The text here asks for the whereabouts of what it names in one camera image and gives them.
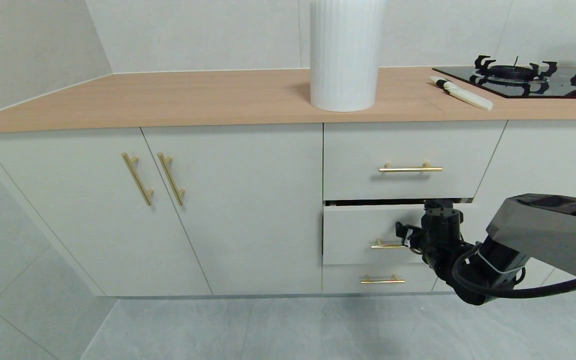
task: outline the white vase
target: white vase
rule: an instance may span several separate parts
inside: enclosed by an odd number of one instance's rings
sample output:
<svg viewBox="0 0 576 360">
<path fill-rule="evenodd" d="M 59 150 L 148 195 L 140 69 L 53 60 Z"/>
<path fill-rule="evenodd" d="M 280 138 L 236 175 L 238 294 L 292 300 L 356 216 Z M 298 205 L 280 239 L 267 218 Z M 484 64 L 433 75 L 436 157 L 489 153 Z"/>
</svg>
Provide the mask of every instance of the white vase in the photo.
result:
<svg viewBox="0 0 576 360">
<path fill-rule="evenodd" d="M 331 112 L 375 104 L 385 0 L 310 4 L 310 103 Z"/>
</svg>

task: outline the gold bar handle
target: gold bar handle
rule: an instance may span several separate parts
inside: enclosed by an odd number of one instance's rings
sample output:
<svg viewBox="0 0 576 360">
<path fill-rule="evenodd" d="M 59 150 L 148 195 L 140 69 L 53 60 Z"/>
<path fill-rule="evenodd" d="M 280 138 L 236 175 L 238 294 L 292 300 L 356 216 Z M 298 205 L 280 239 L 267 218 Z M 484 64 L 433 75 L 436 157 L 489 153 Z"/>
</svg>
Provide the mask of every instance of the gold bar handle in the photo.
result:
<svg viewBox="0 0 576 360">
<path fill-rule="evenodd" d="M 382 239 L 377 239 L 375 244 L 370 246 L 371 249 L 407 249 L 406 246 L 402 244 L 384 244 Z"/>
<path fill-rule="evenodd" d="M 142 180 L 139 178 L 139 175 L 137 175 L 137 171 L 135 170 L 135 164 L 137 164 L 137 162 L 139 161 L 139 157 L 135 156 L 133 158 L 130 158 L 128 157 L 128 153 L 125 152 L 121 154 L 121 157 L 123 158 L 123 161 L 126 163 L 126 166 L 130 171 L 130 175 L 132 175 L 132 179 L 134 180 L 135 184 L 137 184 L 137 188 L 139 189 L 141 196 L 143 196 L 143 200 L 146 202 L 146 205 L 150 207 L 151 205 L 153 205 L 153 203 L 151 203 L 151 196 L 153 195 L 154 190 L 144 189 L 144 184 L 142 184 Z"/>
<path fill-rule="evenodd" d="M 164 157 L 164 153 L 160 152 L 157 154 L 159 161 L 161 162 L 161 167 L 164 168 L 164 173 L 166 173 L 166 178 L 168 179 L 168 183 L 172 188 L 172 192 L 174 193 L 174 198 L 176 202 L 179 204 L 179 207 L 183 207 L 184 202 L 182 201 L 184 194 L 186 191 L 184 189 L 177 189 L 177 184 L 175 183 L 175 178 L 172 177 L 172 171 L 170 170 L 170 163 L 172 162 L 172 157 Z"/>
<path fill-rule="evenodd" d="M 406 283 L 406 280 L 401 278 L 397 278 L 395 274 L 392 274 L 392 277 L 388 280 L 370 280 L 370 275 L 366 274 L 366 276 L 361 280 L 361 284 L 403 284 Z"/>
<path fill-rule="evenodd" d="M 383 167 L 379 168 L 380 173 L 434 173 L 438 171 L 444 171 L 444 168 L 441 166 L 430 166 L 428 161 L 424 162 L 423 166 L 402 168 L 391 167 L 390 162 L 386 162 Z"/>
</svg>

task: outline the black glass cooktop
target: black glass cooktop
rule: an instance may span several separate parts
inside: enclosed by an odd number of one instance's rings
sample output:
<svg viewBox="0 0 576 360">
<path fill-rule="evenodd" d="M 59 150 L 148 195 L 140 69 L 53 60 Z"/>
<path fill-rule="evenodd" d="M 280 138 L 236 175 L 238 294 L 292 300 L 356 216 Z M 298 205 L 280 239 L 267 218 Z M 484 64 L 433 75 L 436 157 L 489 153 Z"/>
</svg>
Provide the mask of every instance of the black glass cooktop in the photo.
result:
<svg viewBox="0 0 576 360">
<path fill-rule="evenodd" d="M 528 65 L 495 65 L 480 55 L 474 66 L 442 66 L 433 70 L 457 78 L 504 98 L 576 99 L 576 66 L 554 61 Z"/>
</svg>

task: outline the knife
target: knife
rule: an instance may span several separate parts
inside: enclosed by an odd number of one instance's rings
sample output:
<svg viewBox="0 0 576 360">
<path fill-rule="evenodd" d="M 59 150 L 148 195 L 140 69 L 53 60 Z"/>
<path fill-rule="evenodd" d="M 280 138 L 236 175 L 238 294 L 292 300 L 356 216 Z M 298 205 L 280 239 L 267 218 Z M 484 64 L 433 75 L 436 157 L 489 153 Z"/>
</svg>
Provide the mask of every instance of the knife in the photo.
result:
<svg viewBox="0 0 576 360">
<path fill-rule="evenodd" d="M 466 89 L 462 89 L 455 85 L 454 82 L 444 79 L 439 76 L 430 76 L 430 81 L 433 82 L 437 87 L 443 89 L 446 93 L 450 94 L 454 98 L 457 98 L 465 103 L 473 105 L 479 109 L 488 110 L 492 109 L 492 101 L 487 98 L 483 98 L 475 93 L 472 93 Z"/>
</svg>

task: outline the drawer front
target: drawer front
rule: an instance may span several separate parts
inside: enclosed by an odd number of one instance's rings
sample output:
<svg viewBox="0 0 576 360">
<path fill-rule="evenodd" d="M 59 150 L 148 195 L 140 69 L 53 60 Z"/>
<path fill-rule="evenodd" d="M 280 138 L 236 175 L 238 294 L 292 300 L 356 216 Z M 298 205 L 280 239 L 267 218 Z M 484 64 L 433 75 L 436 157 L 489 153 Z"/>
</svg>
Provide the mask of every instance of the drawer front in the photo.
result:
<svg viewBox="0 0 576 360">
<path fill-rule="evenodd" d="M 473 198 L 506 121 L 326 123 L 324 200 Z M 380 172 L 422 167 L 442 171 Z"/>
<path fill-rule="evenodd" d="M 393 276 L 404 282 L 391 282 Z M 420 293 L 432 291 L 436 280 L 426 264 L 324 265 L 322 285 L 324 294 Z"/>
<path fill-rule="evenodd" d="M 475 203 L 456 203 L 465 221 L 476 212 Z M 421 226 L 424 206 L 375 205 L 327 206 L 324 208 L 324 265 L 411 264 L 422 263 L 420 255 L 400 244 L 395 235 L 395 223 Z M 462 231 L 467 223 L 462 223 Z M 381 248 L 377 248 L 381 239 Z"/>
</svg>

